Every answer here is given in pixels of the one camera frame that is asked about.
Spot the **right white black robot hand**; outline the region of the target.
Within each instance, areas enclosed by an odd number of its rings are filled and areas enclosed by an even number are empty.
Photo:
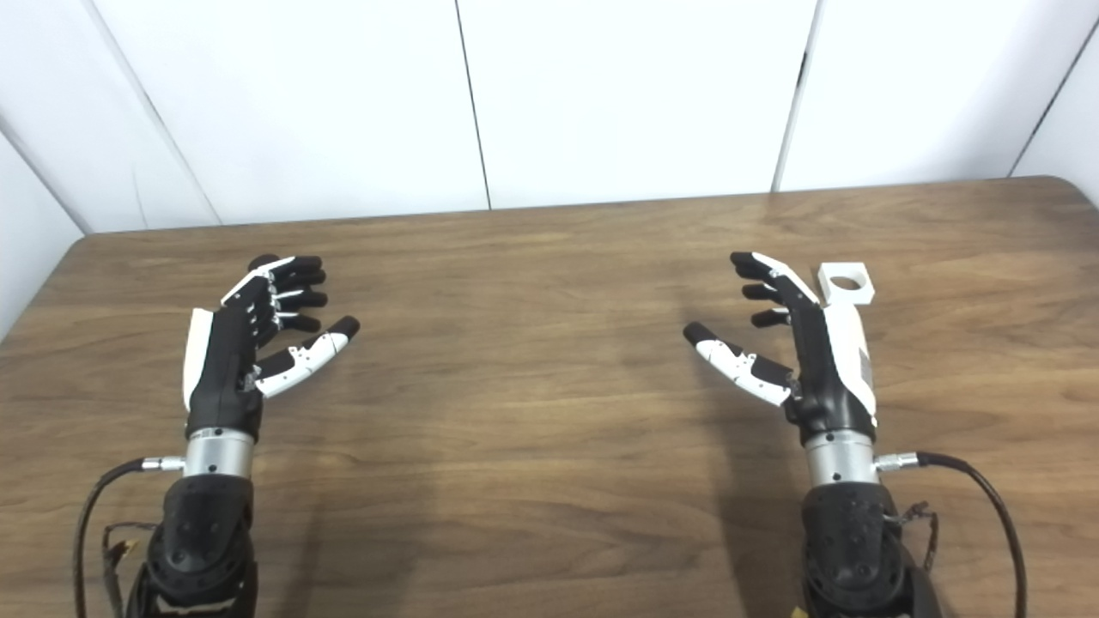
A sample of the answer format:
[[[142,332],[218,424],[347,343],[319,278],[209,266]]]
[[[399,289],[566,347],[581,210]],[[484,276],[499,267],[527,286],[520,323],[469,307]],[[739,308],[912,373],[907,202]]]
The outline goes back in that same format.
[[[757,251],[734,251],[730,261],[746,279],[746,299],[774,304],[752,316],[757,329],[792,329],[797,367],[786,367],[739,347],[699,322],[682,335],[711,367],[763,402],[780,408],[808,442],[818,434],[854,432],[876,442],[877,399],[872,364],[855,306],[823,304],[811,286],[781,261]]]

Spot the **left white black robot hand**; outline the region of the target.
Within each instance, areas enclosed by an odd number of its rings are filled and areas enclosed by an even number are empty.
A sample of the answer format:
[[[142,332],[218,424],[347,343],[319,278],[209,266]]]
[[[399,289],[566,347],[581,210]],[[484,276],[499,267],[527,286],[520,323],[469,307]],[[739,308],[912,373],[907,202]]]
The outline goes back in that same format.
[[[322,308],[321,257],[252,260],[217,309],[196,308],[185,345],[185,435],[210,430],[258,439],[264,402],[325,367],[360,332],[352,316],[323,329],[307,309]]]

